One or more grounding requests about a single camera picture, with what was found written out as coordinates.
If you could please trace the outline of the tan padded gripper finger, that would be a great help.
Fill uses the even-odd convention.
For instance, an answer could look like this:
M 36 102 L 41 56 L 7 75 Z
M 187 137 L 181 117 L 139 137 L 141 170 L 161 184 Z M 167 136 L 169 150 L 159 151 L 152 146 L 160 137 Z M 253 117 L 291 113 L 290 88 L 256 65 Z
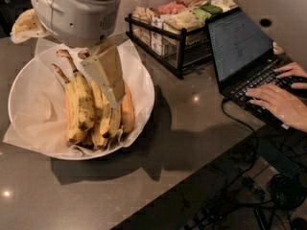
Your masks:
M 125 96 L 121 59 L 117 46 L 103 43 L 81 51 L 81 65 L 87 76 L 102 89 L 112 108 L 117 108 Z
M 15 20 L 12 26 L 11 40 L 13 43 L 19 44 L 30 38 L 40 38 L 48 35 L 48 30 L 39 20 L 35 10 L 29 9 L 22 12 Z

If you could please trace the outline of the person's right hand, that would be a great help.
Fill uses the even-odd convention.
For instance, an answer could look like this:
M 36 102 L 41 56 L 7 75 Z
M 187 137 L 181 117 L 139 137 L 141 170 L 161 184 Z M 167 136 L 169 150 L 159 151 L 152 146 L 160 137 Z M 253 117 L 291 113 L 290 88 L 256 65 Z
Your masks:
M 281 48 L 276 42 L 273 43 L 273 52 L 277 56 L 284 56 L 285 51 Z M 278 79 L 288 78 L 288 77 L 300 77 L 307 79 L 307 72 L 296 62 L 291 62 L 287 65 L 284 65 L 278 69 L 275 69 L 274 72 L 277 74 Z M 293 89 L 307 89 L 306 82 L 298 82 L 292 85 Z

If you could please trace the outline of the person's left hand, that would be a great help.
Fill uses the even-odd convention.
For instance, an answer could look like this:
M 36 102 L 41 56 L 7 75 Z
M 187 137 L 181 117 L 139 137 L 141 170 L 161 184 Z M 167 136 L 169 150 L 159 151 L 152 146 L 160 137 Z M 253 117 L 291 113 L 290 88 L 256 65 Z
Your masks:
M 269 83 L 250 88 L 246 96 L 251 104 L 266 108 L 286 126 L 307 132 L 307 105 L 288 91 Z

